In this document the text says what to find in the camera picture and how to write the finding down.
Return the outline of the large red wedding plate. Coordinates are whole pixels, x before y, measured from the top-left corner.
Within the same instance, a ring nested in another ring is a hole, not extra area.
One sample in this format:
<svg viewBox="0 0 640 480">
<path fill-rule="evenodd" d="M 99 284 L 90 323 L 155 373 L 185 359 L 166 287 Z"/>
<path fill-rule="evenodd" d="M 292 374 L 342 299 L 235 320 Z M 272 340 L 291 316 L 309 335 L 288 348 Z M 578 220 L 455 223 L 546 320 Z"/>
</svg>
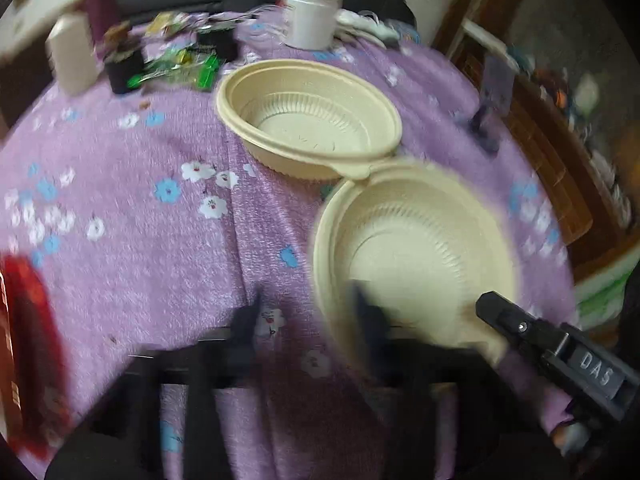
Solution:
<svg viewBox="0 0 640 480">
<path fill-rule="evenodd" d="M 1 256 L 1 406 L 14 452 L 45 458 L 70 429 L 58 328 L 29 258 Z"/>
</svg>

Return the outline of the white plastic bottle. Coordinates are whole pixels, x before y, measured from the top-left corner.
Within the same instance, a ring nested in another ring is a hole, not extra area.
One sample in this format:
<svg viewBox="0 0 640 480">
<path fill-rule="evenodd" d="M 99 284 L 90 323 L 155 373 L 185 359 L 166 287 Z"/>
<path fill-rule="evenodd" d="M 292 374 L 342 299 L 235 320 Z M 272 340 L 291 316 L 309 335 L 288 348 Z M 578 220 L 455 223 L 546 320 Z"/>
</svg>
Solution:
<svg viewBox="0 0 640 480">
<path fill-rule="evenodd" d="M 46 40 L 52 74 L 66 96 L 79 96 L 99 78 L 87 15 L 70 12 L 54 23 Z"/>
</svg>

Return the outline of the white plastic jar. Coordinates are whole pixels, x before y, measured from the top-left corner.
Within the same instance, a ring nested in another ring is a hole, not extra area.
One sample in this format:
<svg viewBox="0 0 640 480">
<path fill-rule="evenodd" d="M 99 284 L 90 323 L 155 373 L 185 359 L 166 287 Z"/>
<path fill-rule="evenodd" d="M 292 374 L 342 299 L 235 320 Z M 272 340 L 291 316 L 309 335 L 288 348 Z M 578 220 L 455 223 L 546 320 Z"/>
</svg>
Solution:
<svg viewBox="0 0 640 480">
<path fill-rule="evenodd" d="M 343 0 L 282 0 L 284 43 L 291 48 L 321 51 L 331 47 L 336 14 Z"/>
</svg>

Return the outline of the purple thermos bottle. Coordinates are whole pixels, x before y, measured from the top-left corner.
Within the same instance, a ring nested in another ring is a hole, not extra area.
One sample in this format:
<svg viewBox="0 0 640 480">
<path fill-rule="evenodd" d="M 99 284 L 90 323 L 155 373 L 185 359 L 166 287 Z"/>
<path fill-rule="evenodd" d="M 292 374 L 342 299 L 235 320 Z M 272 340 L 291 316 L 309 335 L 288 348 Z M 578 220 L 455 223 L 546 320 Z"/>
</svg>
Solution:
<svg viewBox="0 0 640 480">
<path fill-rule="evenodd" d="M 84 0 L 84 10 L 88 15 L 94 42 L 100 42 L 104 32 L 120 22 L 116 0 Z"/>
</svg>

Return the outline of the cream plastic bowl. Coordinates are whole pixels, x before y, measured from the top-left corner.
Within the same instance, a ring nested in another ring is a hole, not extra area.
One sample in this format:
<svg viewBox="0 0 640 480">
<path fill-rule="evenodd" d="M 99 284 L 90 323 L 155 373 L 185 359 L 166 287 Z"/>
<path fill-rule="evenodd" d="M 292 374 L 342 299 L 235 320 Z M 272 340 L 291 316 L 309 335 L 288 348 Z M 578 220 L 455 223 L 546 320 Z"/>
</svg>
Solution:
<svg viewBox="0 0 640 480">
<path fill-rule="evenodd" d="M 373 84 L 304 60 L 235 70 L 222 78 L 216 109 L 248 154 L 296 179 L 367 179 L 402 137 L 397 108 Z"/>
<path fill-rule="evenodd" d="M 352 370 L 366 368 L 353 284 L 401 335 L 476 349 L 491 365 L 506 355 L 475 303 L 485 292 L 518 300 L 514 250 L 502 218 L 454 172 L 401 158 L 341 181 L 318 214 L 310 254 L 314 300 Z"/>
</svg>

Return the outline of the black small container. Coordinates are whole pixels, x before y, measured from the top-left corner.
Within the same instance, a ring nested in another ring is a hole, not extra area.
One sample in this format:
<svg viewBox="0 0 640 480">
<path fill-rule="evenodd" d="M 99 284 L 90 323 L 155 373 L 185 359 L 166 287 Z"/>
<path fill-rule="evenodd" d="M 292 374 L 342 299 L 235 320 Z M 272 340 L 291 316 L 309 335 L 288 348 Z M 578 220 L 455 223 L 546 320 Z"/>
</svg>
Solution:
<svg viewBox="0 0 640 480">
<path fill-rule="evenodd" d="M 136 86 L 130 86 L 130 79 L 141 76 L 145 69 L 143 48 L 133 46 L 109 50 L 103 60 L 103 66 L 115 96 L 133 92 Z"/>
</svg>

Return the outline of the green snack packets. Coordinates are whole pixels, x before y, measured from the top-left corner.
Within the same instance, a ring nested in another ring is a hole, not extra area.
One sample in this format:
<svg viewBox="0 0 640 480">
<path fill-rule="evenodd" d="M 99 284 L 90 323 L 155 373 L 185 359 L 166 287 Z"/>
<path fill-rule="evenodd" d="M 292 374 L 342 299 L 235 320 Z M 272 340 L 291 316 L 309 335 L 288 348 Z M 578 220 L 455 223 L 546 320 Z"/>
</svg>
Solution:
<svg viewBox="0 0 640 480">
<path fill-rule="evenodd" d="M 213 89 L 220 68 L 221 59 L 214 50 L 169 48 L 146 62 L 140 73 L 130 76 L 126 88 L 137 90 L 150 82 L 159 82 L 209 91 Z"/>
</svg>

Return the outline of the white gloves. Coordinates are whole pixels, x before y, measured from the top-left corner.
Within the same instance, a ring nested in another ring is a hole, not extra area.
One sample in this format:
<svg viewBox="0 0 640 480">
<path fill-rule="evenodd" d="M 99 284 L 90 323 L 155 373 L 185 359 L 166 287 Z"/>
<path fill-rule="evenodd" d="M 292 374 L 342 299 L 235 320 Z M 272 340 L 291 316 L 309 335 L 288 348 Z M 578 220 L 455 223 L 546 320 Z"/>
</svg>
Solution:
<svg viewBox="0 0 640 480">
<path fill-rule="evenodd" d="M 346 9 L 335 14 L 338 30 L 363 37 L 375 37 L 382 44 L 394 44 L 399 41 L 399 34 L 393 27 L 380 21 L 374 14 L 359 14 Z"/>
</svg>

